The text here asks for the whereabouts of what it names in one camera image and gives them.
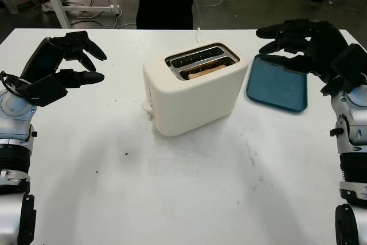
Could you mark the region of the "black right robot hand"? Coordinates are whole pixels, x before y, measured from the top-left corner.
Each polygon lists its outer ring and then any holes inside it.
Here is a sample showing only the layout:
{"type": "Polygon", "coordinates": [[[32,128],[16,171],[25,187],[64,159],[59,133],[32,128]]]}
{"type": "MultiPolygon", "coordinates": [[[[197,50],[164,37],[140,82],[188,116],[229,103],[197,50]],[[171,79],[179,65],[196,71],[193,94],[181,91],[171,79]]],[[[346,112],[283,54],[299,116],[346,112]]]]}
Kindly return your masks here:
{"type": "Polygon", "coordinates": [[[272,41],[259,49],[263,61],[289,72],[318,76],[324,83],[337,74],[331,68],[348,43],[327,21],[286,20],[256,31],[259,38],[272,41]]]}

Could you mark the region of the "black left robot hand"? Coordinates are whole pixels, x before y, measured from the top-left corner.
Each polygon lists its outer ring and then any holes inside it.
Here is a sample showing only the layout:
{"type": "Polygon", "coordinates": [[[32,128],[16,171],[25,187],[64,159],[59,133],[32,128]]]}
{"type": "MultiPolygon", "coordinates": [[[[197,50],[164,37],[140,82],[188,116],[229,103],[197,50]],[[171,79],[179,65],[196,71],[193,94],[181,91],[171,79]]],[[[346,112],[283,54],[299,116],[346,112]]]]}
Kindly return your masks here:
{"type": "Polygon", "coordinates": [[[105,53],[88,37],[86,31],[69,32],[63,37],[47,37],[41,41],[21,73],[21,78],[34,83],[49,75],[64,88],[79,88],[82,85],[99,83],[104,75],[98,73],[91,59],[86,55],[104,61],[105,53]],[[63,60],[77,60],[86,70],[76,72],[58,67],[63,60]]]}

